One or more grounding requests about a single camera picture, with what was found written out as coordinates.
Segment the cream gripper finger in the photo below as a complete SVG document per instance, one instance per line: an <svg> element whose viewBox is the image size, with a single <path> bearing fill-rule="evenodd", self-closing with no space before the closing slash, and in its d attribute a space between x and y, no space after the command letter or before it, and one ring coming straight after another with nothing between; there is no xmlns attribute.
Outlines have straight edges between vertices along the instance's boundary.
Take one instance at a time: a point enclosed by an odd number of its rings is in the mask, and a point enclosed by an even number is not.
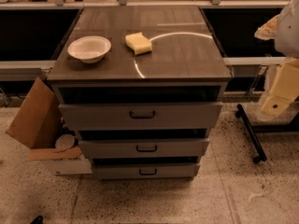
<svg viewBox="0 0 299 224"><path fill-rule="evenodd" d="M279 116L289 107L290 103L283 97L269 95L265 98L261 110L268 116Z"/></svg>

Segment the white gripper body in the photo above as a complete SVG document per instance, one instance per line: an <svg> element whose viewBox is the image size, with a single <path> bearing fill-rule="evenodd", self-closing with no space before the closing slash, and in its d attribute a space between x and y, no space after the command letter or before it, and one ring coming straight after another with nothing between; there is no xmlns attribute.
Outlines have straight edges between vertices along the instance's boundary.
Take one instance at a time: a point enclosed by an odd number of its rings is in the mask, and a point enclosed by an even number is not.
<svg viewBox="0 0 299 224"><path fill-rule="evenodd" d="M285 101L294 101L299 96L299 59L288 60L278 66L269 93Z"/></svg>

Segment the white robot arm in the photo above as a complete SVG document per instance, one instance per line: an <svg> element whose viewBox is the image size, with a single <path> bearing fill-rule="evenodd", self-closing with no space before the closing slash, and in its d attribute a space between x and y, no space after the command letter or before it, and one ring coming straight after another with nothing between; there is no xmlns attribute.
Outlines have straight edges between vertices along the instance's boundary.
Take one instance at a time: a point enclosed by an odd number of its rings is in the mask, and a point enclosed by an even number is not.
<svg viewBox="0 0 299 224"><path fill-rule="evenodd" d="M257 29L254 36L273 39L276 51L288 60L277 67L272 86L261 110L267 116L279 116L299 96L299 0L291 0L279 15Z"/></svg>

